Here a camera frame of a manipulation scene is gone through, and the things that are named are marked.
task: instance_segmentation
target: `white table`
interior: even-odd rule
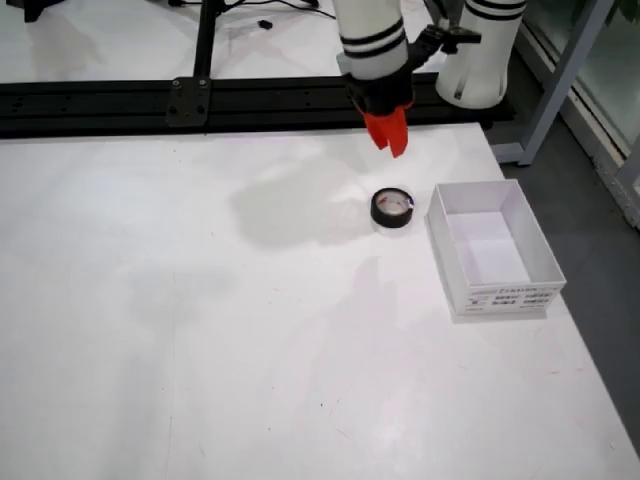
[[[561,299],[451,317],[422,217],[497,178],[475,125],[0,144],[0,478],[640,478]]]

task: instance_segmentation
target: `open box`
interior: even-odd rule
[[[545,310],[566,283],[515,180],[438,184],[426,220],[458,315]]]

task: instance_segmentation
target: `black stripe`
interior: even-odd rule
[[[393,33],[396,33],[398,30],[403,28],[403,26],[404,24],[401,18],[386,30],[383,30],[382,32],[378,32],[375,35],[369,35],[368,37],[360,37],[360,38],[345,38],[342,35],[340,35],[340,40],[342,40],[343,45],[366,45],[368,43],[373,43],[373,42],[382,40],[383,38],[388,37]]]
[[[407,35],[402,32],[398,38],[396,38],[393,42],[389,42],[386,45],[383,45],[380,48],[376,48],[375,50],[367,50],[366,52],[351,52],[349,50],[345,50],[344,54],[349,58],[371,58],[377,57],[378,55],[382,55],[383,53],[387,53],[389,50],[393,50],[402,42],[407,40]]]
[[[476,17],[484,18],[486,20],[495,20],[496,22],[508,22],[509,20],[515,20],[516,18],[522,16],[522,12],[514,13],[512,15],[493,15],[491,13],[481,12],[480,10],[476,10],[471,5],[469,5],[469,2],[466,2],[464,6]]]
[[[473,0],[473,3],[477,3],[481,7],[495,8],[496,10],[517,10],[519,8],[524,7],[527,4],[527,0],[524,0],[524,2],[520,2],[520,3],[508,3],[508,4],[493,3],[487,0]]]

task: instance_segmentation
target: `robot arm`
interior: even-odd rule
[[[407,146],[405,110],[413,103],[411,75],[441,47],[456,53],[459,43],[480,43],[480,35],[459,27],[429,25],[410,44],[400,0],[333,0],[343,52],[338,65],[356,108],[378,148],[394,157]]]

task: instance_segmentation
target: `gray floor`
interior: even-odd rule
[[[541,93],[517,55],[509,92],[524,117]],[[520,181],[558,257],[568,280],[565,301],[640,453],[640,233],[560,119],[531,167],[503,171]]]

